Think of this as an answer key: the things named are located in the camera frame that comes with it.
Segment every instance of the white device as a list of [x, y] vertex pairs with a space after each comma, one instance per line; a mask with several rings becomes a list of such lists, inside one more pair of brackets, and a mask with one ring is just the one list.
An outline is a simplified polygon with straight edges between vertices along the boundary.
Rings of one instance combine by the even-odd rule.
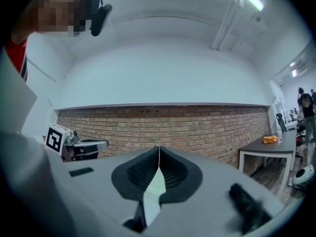
[[314, 175], [315, 171], [313, 165], [300, 169], [292, 179], [293, 187], [299, 190], [305, 190], [313, 181]]
[[46, 145], [61, 155], [66, 137], [70, 135], [70, 129], [58, 124], [50, 124], [46, 136]]

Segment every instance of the person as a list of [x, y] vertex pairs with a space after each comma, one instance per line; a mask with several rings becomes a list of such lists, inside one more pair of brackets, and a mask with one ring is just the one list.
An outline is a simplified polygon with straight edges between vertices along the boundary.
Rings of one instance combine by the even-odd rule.
[[314, 101], [314, 104], [316, 105], [316, 92], [313, 89], [311, 89], [311, 95], [312, 95], [312, 99]]
[[310, 142], [310, 136], [313, 132], [314, 140], [316, 140], [316, 120], [314, 115], [314, 110], [316, 112], [316, 106], [314, 105], [313, 99], [310, 94], [304, 93], [302, 88], [298, 89], [300, 94], [300, 98], [298, 99], [299, 112], [298, 117], [303, 113], [304, 115], [304, 123], [306, 129], [306, 139], [305, 143], [308, 145]]
[[32, 33], [81, 32], [88, 13], [85, 0], [31, 0], [14, 23], [4, 49], [14, 68], [27, 80], [27, 39]]

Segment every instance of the pipe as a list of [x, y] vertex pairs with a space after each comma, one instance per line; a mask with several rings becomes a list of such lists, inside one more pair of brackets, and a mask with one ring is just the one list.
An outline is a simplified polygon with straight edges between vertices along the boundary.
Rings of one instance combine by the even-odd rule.
[[226, 26], [227, 16], [228, 16], [228, 14], [229, 14], [229, 12], [230, 12], [232, 6], [233, 6], [233, 2], [234, 2], [234, 0], [229, 0], [229, 2], [228, 2], [228, 5], [227, 5], [227, 8], [226, 8], [226, 11], [225, 11], [225, 14], [224, 14], [224, 17], [223, 17], [221, 26], [220, 26], [220, 28], [219, 28], [219, 30], [218, 30], [216, 36], [215, 36], [215, 39], [214, 39], [214, 41], [213, 41], [213, 44], [212, 44], [212, 46], [211, 46], [212, 49], [215, 49], [215, 44], [216, 44], [216, 42], [217, 42], [217, 39], [219, 38], [220, 34], [222, 33], [223, 29], [224, 29], [225, 26]]
[[233, 29], [233, 27], [234, 27], [234, 25], [236, 23], [236, 20], [237, 20], [236, 15], [237, 15], [238, 7], [243, 7], [243, 5], [244, 5], [244, 1], [243, 0], [239, 0], [239, 4], [237, 4], [237, 3], [235, 4], [235, 7], [233, 9], [233, 17], [232, 17], [231, 23], [230, 23], [226, 33], [224, 34], [224, 37], [222, 38], [221, 43], [219, 44], [219, 46], [217, 48], [218, 51], [221, 51], [224, 43], [226, 42], [229, 34], [231, 33], [231, 31], [232, 31], [232, 29]]
[[232, 51], [234, 49], [234, 47], [236, 46], [236, 44], [241, 41], [242, 37], [244, 36], [245, 32], [248, 30], [249, 26], [251, 25], [251, 22], [254, 20], [255, 18], [255, 14], [252, 15], [251, 19], [249, 20], [249, 22], [246, 24], [246, 26], [244, 27], [243, 31], [241, 32], [239, 38], [234, 42], [234, 44], [232, 45], [231, 48], [229, 48], [230, 51]]

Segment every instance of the floor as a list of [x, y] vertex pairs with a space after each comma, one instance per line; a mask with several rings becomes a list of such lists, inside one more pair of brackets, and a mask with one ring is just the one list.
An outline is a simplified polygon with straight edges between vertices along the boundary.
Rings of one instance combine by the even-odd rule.
[[[307, 152], [304, 153], [300, 151], [300, 155], [304, 156], [303, 162], [301, 162], [299, 158], [295, 158], [294, 170], [290, 171], [289, 178], [293, 177], [301, 168], [306, 167], [308, 162], [310, 162], [314, 168], [316, 167], [315, 151], [315, 143], [309, 144]], [[284, 169], [285, 159], [279, 161], [279, 158], [270, 158], [268, 159], [266, 167], [260, 169], [252, 178], [276, 195], [281, 185]], [[295, 190], [290, 186], [285, 186], [280, 200], [285, 206], [288, 206], [295, 199], [303, 195], [301, 191]]]

